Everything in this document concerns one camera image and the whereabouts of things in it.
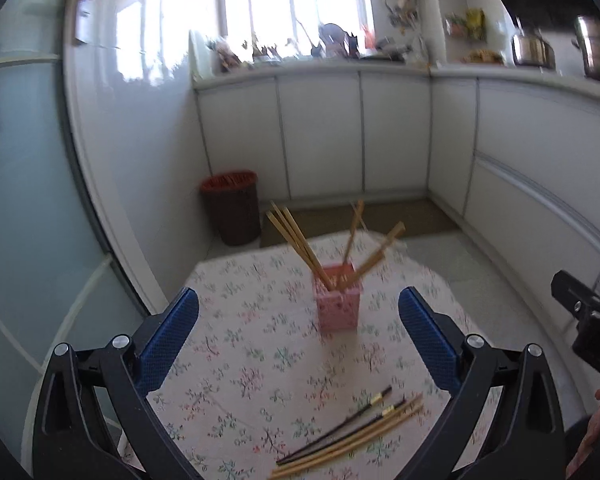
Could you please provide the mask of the right hand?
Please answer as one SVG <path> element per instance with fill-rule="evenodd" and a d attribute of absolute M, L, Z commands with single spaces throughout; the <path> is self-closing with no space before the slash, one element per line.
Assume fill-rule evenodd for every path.
<path fill-rule="evenodd" d="M 600 388 L 595 393 L 600 401 Z M 600 406 L 588 417 L 580 419 L 565 433 L 566 478 L 569 479 L 590 456 L 600 440 Z"/>

